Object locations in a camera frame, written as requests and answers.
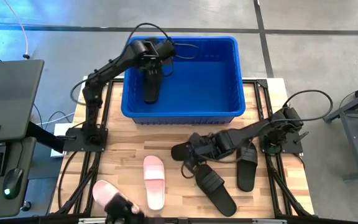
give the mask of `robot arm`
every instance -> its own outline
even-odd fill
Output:
[[[155,103],[163,78],[163,62],[174,55],[175,49],[169,40],[157,44],[134,40],[120,56],[90,74],[82,91],[86,104],[86,120],[81,129],[85,144],[98,145],[103,142],[103,130],[96,125],[98,111],[103,103],[103,87],[128,68],[135,67],[144,73],[145,102]]]
[[[286,143],[287,133],[299,131],[302,121],[294,108],[283,107],[270,117],[241,129],[227,129],[208,136],[193,133],[188,142],[172,147],[172,157],[176,161],[185,161],[186,168],[195,173],[198,166],[207,159],[219,160],[234,153],[240,147],[259,136],[266,136],[271,146]]]

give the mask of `gray floor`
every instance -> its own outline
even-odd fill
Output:
[[[133,27],[148,21],[169,28],[258,28],[252,0],[70,0],[64,3],[10,0],[10,3],[26,24]],[[266,29],[358,30],[358,1],[261,0],[260,3]],[[16,23],[2,0],[1,23]],[[30,55],[45,60],[36,98],[42,119],[48,119],[56,110],[73,112],[75,105],[68,96],[70,88],[82,76],[115,57],[128,34],[27,32]],[[243,76],[267,77],[259,34],[170,35],[232,35],[239,43]],[[285,79],[289,95],[308,88],[320,89],[331,95],[337,107],[344,96],[358,89],[358,35],[267,35],[267,45],[274,77]],[[22,32],[0,30],[0,58],[20,60],[23,53]],[[312,94],[299,96],[291,104],[303,118],[319,115],[328,107],[325,99]],[[315,121],[306,123],[303,130],[310,132],[303,140],[303,148],[316,214],[358,221],[358,180],[345,184],[341,179],[342,175],[356,171],[342,124]],[[46,198],[39,199],[37,203],[42,204],[39,208],[47,208]]]

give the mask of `desk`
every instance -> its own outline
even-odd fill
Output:
[[[23,169],[23,178],[21,183],[21,190],[18,196],[14,199],[6,199],[3,196],[2,183],[5,177],[0,177],[0,217],[13,217],[20,212],[20,208],[23,205],[25,192],[27,190],[27,181],[30,172],[30,165],[32,156],[34,154],[36,139],[33,137],[24,138],[23,140],[16,140],[9,142],[7,151],[9,154],[6,159],[5,174],[16,167]]]
[[[284,81],[281,78],[270,78],[268,79],[268,86],[273,111],[276,111],[287,99]],[[141,126],[136,125],[133,120],[121,113],[122,83],[115,83],[107,123],[109,129],[108,145],[105,152],[102,153],[98,180],[107,180],[114,184],[132,202],[138,204],[148,216],[155,216],[159,212],[153,212],[147,207],[142,166],[145,156],[156,155],[161,158],[165,165],[165,206],[160,212],[162,217],[224,217],[197,187],[195,179],[185,179],[181,176],[181,162],[174,161],[171,158],[170,150],[172,146],[187,141],[193,132],[208,134],[227,128],[242,128],[258,121],[253,86],[244,84],[244,94],[246,112],[242,116],[234,118],[227,125]],[[261,99],[264,99],[262,91],[260,91],[260,94]],[[78,105],[74,123],[80,123],[84,119],[85,107]],[[62,168],[68,156],[64,158]],[[79,152],[68,166],[62,185],[62,203],[70,197],[78,185],[83,157],[84,153]],[[313,213],[302,163],[291,154],[283,154],[282,157],[289,189],[302,206],[308,212]],[[213,162],[208,164],[225,180],[224,186],[237,204],[237,212],[232,218],[272,218],[274,216],[265,158],[260,151],[258,151],[255,188],[252,192],[243,192],[237,188],[235,164]],[[277,184],[276,188],[278,189],[280,208],[284,211],[282,193]],[[86,197],[83,197],[82,206],[85,206],[85,204]],[[56,210],[58,210],[57,194],[53,197],[50,211]],[[91,215],[92,217],[102,217],[106,214],[103,208],[94,203]]]

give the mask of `blue bin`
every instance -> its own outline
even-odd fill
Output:
[[[133,37],[132,40],[146,37]],[[137,124],[224,124],[246,110],[237,41],[233,37],[172,37],[174,73],[164,78],[158,100],[143,100],[143,76],[125,71],[122,113]],[[165,65],[164,74],[172,71]]]

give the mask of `wooden tabletop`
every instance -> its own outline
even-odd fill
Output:
[[[273,111],[281,108],[287,99],[284,81],[281,78],[269,78],[268,89],[270,92]],[[242,128],[258,121],[255,93],[252,85],[244,85],[246,97],[246,112],[234,118],[226,125],[137,125],[132,119],[121,113],[122,83],[115,83],[113,87],[109,118],[108,145],[102,153],[99,167],[98,180],[107,180],[114,184],[124,195],[150,217],[160,215],[162,217],[224,217],[216,207],[208,200],[207,196],[198,188],[195,179],[185,179],[180,172],[181,162],[171,158],[171,147],[183,143],[193,132],[202,135],[228,128]],[[266,112],[265,101],[262,106]],[[85,120],[85,107],[78,105],[75,111],[74,123]],[[68,159],[65,156],[62,169]],[[155,155],[165,166],[165,206],[159,212],[148,209],[146,192],[143,180],[143,160],[145,156]],[[78,185],[83,163],[84,153],[79,152],[68,166],[63,178],[62,204],[70,197]],[[283,154],[283,165],[287,185],[302,206],[310,213],[313,207],[308,190],[306,175],[299,158],[292,154]],[[236,165],[208,163],[224,180],[224,186],[237,204],[237,212],[232,218],[272,218],[273,208],[270,196],[269,180],[264,155],[258,151],[258,167],[255,179],[255,188],[252,192],[243,192],[236,186]],[[278,197],[280,208],[284,212],[283,197],[280,188]],[[88,189],[85,190],[82,206],[86,204]],[[53,197],[51,212],[58,209],[57,194]],[[103,208],[93,204],[92,217],[106,216]]]

